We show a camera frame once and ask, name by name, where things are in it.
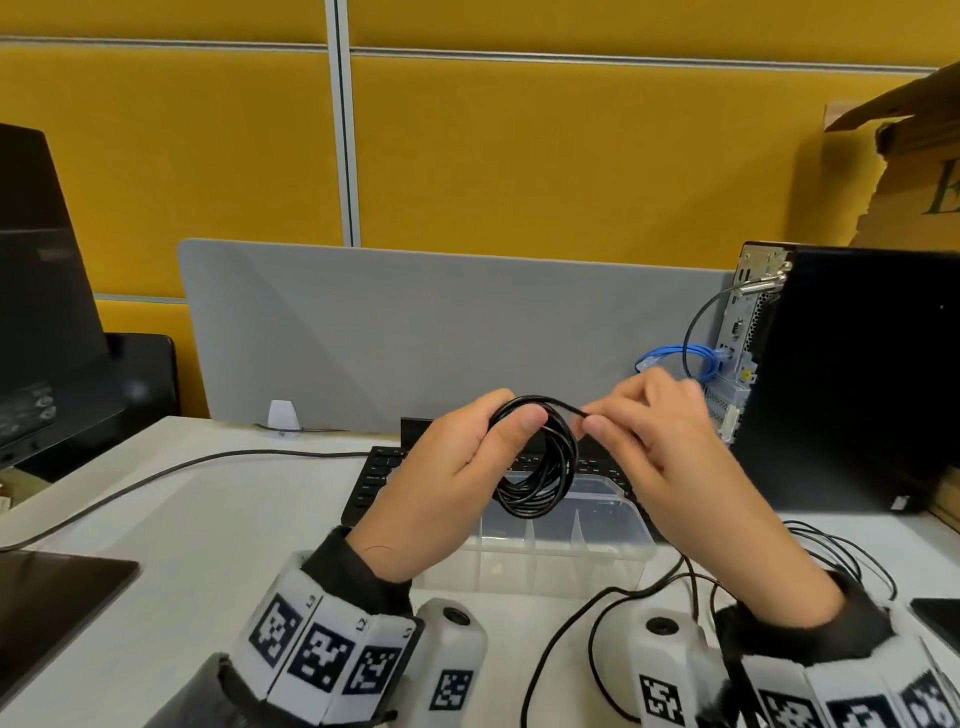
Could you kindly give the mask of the grey desk divider panel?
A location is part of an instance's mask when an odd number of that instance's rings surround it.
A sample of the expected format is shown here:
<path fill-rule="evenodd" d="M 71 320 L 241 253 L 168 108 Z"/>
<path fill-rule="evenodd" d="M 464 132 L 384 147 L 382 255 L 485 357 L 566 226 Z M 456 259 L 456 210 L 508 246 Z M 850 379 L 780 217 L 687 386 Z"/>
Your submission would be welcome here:
<path fill-rule="evenodd" d="M 582 406 L 677 345 L 733 273 L 185 239 L 179 270 L 210 415 L 397 433 L 501 388 Z"/>

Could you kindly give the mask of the brown cardboard piece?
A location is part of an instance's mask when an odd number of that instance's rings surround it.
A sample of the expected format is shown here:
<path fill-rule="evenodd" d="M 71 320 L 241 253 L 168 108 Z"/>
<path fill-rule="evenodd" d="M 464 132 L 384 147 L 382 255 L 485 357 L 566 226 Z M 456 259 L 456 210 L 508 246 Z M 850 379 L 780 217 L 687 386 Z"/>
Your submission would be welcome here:
<path fill-rule="evenodd" d="M 937 486 L 928 511 L 960 535 L 960 467 L 948 467 Z"/>

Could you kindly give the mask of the black flat device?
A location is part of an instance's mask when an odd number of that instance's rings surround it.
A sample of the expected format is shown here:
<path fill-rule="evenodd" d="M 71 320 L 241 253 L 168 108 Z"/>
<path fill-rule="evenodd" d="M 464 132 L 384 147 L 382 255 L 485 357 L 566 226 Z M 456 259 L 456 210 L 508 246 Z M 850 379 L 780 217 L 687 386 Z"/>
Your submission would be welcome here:
<path fill-rule="evenodd" d="M 921 597 L 909 603 L 919 622 L 960 656 L 960 597 Z"/>

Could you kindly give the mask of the person's right hand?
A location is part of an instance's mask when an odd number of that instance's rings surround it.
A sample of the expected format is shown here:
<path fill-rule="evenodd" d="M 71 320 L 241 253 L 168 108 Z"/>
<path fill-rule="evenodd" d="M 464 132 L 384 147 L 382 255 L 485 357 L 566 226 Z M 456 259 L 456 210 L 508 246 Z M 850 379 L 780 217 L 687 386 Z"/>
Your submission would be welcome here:
<path fill-rule="evenodd" d="M 762 622 L 810 628 L 844 595 L 716 434 L 702 388 L 654 368 L 583 405 L 635 433 L 652 467 L 620 467 L 655 528 Z M 577 418 L 573 429 L 584 435 Z"/>

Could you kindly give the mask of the black computer tower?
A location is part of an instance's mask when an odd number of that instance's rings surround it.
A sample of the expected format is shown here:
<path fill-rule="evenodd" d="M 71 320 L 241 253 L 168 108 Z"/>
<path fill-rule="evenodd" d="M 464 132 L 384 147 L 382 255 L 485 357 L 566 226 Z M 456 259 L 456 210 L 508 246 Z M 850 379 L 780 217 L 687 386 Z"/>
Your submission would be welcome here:
<path fill-rule="evenodd" d="M 960 466 L 960 252 L 749 241 L 704 395 L 781 513 L 914 514 Z"/>

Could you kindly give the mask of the person's left forearm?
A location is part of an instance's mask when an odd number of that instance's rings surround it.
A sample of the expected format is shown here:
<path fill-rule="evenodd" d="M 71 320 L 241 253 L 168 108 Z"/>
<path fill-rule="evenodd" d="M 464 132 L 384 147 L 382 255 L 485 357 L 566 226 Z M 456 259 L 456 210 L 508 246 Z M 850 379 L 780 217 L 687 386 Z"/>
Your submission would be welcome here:
<path fill-rule="evenodd" d="M 411 582 L 377 577 L 338 526 L 302 563 L 302 570 L 332 596 L 374 615 L 414 617 Z M 268 708 L 253 697 L 234 670 L 231 652 L 216 652 L 143 728 L 373 728 L 372 725 L 311 726 Z"/>

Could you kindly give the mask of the white wristband with markers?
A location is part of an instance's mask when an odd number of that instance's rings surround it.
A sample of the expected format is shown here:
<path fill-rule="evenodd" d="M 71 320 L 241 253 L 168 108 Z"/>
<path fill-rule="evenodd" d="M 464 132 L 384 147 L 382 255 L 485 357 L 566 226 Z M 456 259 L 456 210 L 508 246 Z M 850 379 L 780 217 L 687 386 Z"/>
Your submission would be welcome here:
<path fill-rule="evenodd" d="M 332 595 L 305 560 L 292 554 L 258 603 L 230 652 L 234 671 L 256 700 L 308 725 L 376 724 L 425 623 Z"/>
<path fill-rule="evenodd" d="M 802 666 L 746 656 L 742 666 L 768 728 L 960 728 L 960 693 L 899 606 L 893 637 L 869 658 Z"/>

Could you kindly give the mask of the person's right forearm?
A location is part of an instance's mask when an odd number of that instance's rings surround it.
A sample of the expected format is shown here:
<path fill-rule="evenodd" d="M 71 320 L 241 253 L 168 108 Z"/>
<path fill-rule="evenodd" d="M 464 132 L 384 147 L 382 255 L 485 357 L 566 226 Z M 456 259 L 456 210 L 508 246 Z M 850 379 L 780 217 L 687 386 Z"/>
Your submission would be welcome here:
<path fill-rule="evenodd" d="M 825 624 L 809 628 L 772 625 L 741 602 L 717 613 L 716 633 L 728 675 L 722 707 L 729 728 L 738 728 L 739 719 L 748 722 L 748 728 L 758 728 L 758 720 L 765 722 L 742 665 L 744 657 L 765 656 L 812 667 L 869 658 L 893 637 L 892 610 L 872 601 L 856 580 L 836 572 L 829 575 L 845 601 Z"/>

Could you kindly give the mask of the black keyboard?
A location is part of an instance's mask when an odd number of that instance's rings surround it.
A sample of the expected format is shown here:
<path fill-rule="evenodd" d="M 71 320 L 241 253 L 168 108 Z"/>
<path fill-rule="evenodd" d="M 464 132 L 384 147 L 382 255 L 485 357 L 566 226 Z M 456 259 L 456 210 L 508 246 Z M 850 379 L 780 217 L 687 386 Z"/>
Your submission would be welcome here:
<path fill-rule="evenodd" d="M 542 461 L 544 452 L 542 439 L 535 438 L 534 443 L 526 445 L 521 455 L 517 456 L 511 470 L 521 474 L 533 472 Z M 406 455 L 408 450 L 400 446 L 378 445 L 371 449 L 342 510 L 341 526 L 356 526 Z M 580 442 L 577 474 L 606 478 L 626 493 L 631 503 L 639 505 L 623 470 L 606 450 L 590 437 L 584 437 Z"/>

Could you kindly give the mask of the white left wristband with markers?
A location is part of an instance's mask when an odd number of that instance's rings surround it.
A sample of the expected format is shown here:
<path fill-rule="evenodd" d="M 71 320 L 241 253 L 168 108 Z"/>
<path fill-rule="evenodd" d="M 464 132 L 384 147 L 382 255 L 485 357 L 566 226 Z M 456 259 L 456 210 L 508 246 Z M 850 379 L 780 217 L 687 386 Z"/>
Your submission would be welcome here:
<path fill-rule="evenodd" d="M 234 671 L 256 700 L 308 725 L 376 724 L 425 623 L 332 595 L 305 560 L 292 554 L 258 603 L 230 652 Z"/>

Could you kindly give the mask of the black monitor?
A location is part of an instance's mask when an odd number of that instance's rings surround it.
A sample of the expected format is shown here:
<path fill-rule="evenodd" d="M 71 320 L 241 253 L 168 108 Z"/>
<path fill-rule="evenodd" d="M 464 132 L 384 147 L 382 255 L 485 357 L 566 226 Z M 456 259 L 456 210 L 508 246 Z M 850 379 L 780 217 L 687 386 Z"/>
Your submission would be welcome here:
<path fill-rule="evenodd" d="M 0 123 L 0 471 L 124 408 L 46 136 Z"/>

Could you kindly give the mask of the clear plastic compartment box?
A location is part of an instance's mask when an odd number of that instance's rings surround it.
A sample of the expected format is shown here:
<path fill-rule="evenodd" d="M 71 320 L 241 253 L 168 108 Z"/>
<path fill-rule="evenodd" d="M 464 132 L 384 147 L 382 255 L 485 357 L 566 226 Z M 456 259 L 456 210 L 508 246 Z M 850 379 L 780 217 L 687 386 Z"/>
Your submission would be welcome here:
<path fill-rule="evenodd" d="M 421 590 L 585 599 L 633 590 L 656 544 L 641 511 L 613 480 L 577 475 L 549 513 L 525 519 L 491 501 L 465 542 L 414 578 Z"/>

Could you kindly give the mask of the brown cardboard box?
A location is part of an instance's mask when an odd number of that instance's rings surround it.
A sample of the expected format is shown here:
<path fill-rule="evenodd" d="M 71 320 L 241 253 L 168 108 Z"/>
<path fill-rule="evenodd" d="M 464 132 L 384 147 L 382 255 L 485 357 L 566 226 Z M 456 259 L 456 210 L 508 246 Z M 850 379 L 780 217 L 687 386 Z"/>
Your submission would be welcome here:
<path fill-rule="evenodd" d="M 880 122 L 885 168 L 851 248 L 960 254 L 960 59 L 868 102 L 831 111 L 824 130 Z"/>

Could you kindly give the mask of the person's left hand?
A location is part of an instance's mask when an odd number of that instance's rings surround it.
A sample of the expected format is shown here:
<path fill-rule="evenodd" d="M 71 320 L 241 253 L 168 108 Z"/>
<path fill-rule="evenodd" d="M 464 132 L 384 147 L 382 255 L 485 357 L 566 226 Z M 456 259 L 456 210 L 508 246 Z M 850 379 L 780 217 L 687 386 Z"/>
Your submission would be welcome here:
<path fill-rule="evenodd" d="M 391 583 L 420 575 L 467 540 L 497 484 L 484 482 L 484 438 L 508 389 L 481 395 L 437 419 L 409 451 L 346 540 Z"/>

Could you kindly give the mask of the dark flat stand base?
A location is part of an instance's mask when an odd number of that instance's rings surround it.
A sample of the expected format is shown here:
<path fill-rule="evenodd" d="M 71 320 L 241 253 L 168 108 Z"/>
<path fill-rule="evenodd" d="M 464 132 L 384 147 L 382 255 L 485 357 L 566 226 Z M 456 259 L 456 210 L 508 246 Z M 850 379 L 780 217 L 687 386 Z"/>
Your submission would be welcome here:
<path fill-rule="evenodd" d="M 0 551 L 0 711 L 140 572 L 130 560 Z"/>

